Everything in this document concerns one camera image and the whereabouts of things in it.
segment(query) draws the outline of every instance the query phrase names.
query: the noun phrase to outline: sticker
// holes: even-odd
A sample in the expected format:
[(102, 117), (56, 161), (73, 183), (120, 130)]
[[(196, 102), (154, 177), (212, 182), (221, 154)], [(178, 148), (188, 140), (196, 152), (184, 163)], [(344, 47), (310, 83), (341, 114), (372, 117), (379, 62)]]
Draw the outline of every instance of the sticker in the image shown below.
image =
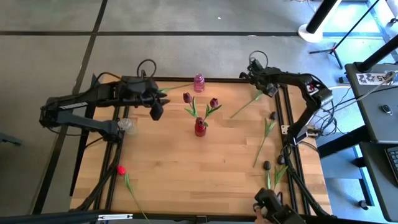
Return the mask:
[(356, 74), (356, 78), (360, 85), (380, 85), (387, 79), (387, 75), (385, 73), (358, 73)]

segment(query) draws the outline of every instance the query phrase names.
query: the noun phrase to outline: pink bottle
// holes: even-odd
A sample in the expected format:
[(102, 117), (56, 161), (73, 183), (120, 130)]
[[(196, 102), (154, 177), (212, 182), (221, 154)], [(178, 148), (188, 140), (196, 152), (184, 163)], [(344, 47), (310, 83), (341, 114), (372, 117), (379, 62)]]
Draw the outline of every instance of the pink bottle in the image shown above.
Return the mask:
[(201, 93), (205, 90), (205, 78), (200, 73), (197, 73), (195, 78), (193, 78), (193, 90), (197, 93)]

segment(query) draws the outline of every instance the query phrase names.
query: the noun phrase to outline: plastic bottle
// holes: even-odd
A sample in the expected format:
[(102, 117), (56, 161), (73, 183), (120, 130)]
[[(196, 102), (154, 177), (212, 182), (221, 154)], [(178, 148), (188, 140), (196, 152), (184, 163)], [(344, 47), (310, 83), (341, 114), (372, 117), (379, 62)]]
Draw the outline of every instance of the plastic bottle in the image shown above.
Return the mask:
[(118, 121), (118, 126), (121, 131), (125, 131), (127, 134), (136, 134), (137, 133), (136, 125), (134, 125), (132, 120), (129, 118), (123, 118), (120, 121)]
[(193, 90), (197, 93), (201, 93), (205, 90), (205, 78), (200, 73), (193, 78)]

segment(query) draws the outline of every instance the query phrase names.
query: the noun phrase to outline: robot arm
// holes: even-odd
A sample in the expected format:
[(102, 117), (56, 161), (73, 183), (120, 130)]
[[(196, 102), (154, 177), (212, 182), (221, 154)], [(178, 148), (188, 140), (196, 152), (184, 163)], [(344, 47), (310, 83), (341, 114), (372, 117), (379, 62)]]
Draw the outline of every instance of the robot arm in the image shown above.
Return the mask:
[(117, 122), (84, 118), (72, 114), (70, 110), (86, 106), (145, 106), (151, 108), (150, 116), (157, 121), (162, 116), (162, 106), (169, 102), (161, 100), (166, 96), (158, 91), (158, 86), (152, 79), (134, 77), (128, 81), (99, 84), (77, 95), (50, 97), (40, 109), (39, 122), (50, 129), (66, 124), (97, 131), (105, 141), (118, 141), (120, 135)]
[(298, 121), (287, 130), (287, 140), (294, 144), (307, 137), (307, 124), (313, 115), (333, 99), (328, 87), (311, 74), (282, 72), (274, 67), (263, 68), (256, 59), (251, 61), (248, 71), (248, 73), (242, 72), (239, 77), (247, 79), (250, 84), (269, 97), (278, 92), (279, 85), (293, 85), (300, 89), (307, 108)]

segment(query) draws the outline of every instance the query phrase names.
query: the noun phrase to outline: black table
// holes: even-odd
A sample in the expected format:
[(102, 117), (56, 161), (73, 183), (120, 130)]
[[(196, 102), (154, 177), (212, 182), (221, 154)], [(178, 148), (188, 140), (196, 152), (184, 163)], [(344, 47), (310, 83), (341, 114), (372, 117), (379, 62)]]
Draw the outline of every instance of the black table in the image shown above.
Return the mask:
[[(356, 98), (366, 94), (375, 87), (375, 85), (359, 84), (356, 74), (362, 72), (359, 72), (354, 64), (347, 64), (345, 69)], [(384, 73), (389, 70), (398, 70), (398, 66), (388, 64), (375, 65), (370, 73)], [(381, 86), (377, 90), (384, 88), (391, 88), (391, 86)], [(318, 149), (322, 152), (322, 157), (355, 146), (360, 142), (398, 144), (398, 88), (370, 94), (358, 101), (357, 104), (365, 125), (320, 146)], [(389, 105), (393, 114), (388, 115), (383, 112), (380, 109), (382, 105)]]
[(384, 152), (385, 148), (394, 145), (361, 142), (359, 147), (384, 218), (389, 222), (398, 222), (398, 184)]

